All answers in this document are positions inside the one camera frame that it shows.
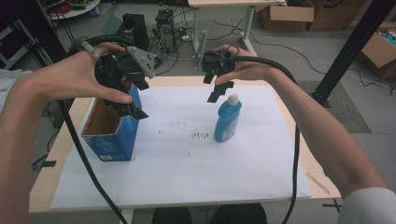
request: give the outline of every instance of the white paper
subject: white paper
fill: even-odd
[[[291,197],[294,143],[272,88],[235,86],[216,104],[206,102],[212,91],[213,86],[140,91],[149,118],[140,120],[131,161],[102,162],[81,138],[93,170],[116,205],[242,203]],[[238,93],[242,103],[239,121],[234,136],[219,143],[214,139],[218,109],[232,93]],[[298,197],[310,196],[299,167]],[[73,147],[51,208],[84,207],[108,205]]]

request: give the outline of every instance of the white sleeve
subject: white sleeve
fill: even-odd
[[[396,194],[390,189],[359,189],[344,199],[338,224],[396,224]]]

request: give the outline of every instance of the desk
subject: desk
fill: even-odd
[[[250,26],[253,20],[254,7],[255,6],[269,6],[274,4],[284,4],[285,0],[189,0],[189,5],[194,7],[194,35],[192,37],[192,43],[195,51],[198,50],[198,8],[199,7],[227,7],[227,6],[248,6],[247,18],[245,31],[241,32],[242,41],[245,44],[247,50],[256,55],[257,53],[252,47],[248,35],[250,33]]]
[[[148,80],[150,87],[166,87],[166,86],[207,86],[203,83],[203,77],[155,77],[154,79]],[[235,85],[266,85],[264,82],[247,82],[247,81],[235,81]],[[279,102],[279,106],[284,116],[286,123],[288,124],[290,136],[294,136],[294,122],[287,111],[283,103],[276,98]],[[77,99],[71,110],[70,114],[76,129],[84,118],[86,110],[91,103],[91,99]],[[60,133],[54,142],[52,150],[47,158],[48,161],[57,161],[55,167],[43,168],[40,175],[38,176],[35,185],[31,191],[30,199],[30,212],[32,213],[44,213],[54,212],[50,208],[50,204],[57,188],[60,173],[64,166],[64,161],[72,148],[73,142],[67,131],[66,127],[62,127]],[[307,146],[302,139],[301,143],[301,165],[304,167],[308,185],[311,188],[312,197],[310,199],[332,199],[339,198],[340,194],[333,183],[327,178],[318,163],[313,159]],[[133,211],[133,208],[123,209],[123,212]]]

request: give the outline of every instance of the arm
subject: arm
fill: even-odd
[[[123,48],[104,43],[99,54]],[[131,97],[99,85],[96,60],[85,51],[19,79],[0,115],[0,217],[2,223],[29,222],[31,163],[41,112],[47,102],[75,97],[99,97],[130,103]]]
[[[226,50],[228,46],[217,50]],[[237,49],[229,48],[233,55]],[[240,49],[238,56],[252,56]],[[258,63],[239,63],[215,84],[232,79],[264,80],[278,93],[296,121],[312,155],[345,198],[370,187],[388,188],[387,183],[354,137],[325,108],[279,70]]]

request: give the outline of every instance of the blue bottle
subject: blue bottle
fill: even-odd
[[[215,129],[215,139],[218,142],[227,141],[235,133],[241,106],[238,94],[233,94],[219,108],[219,120]]]

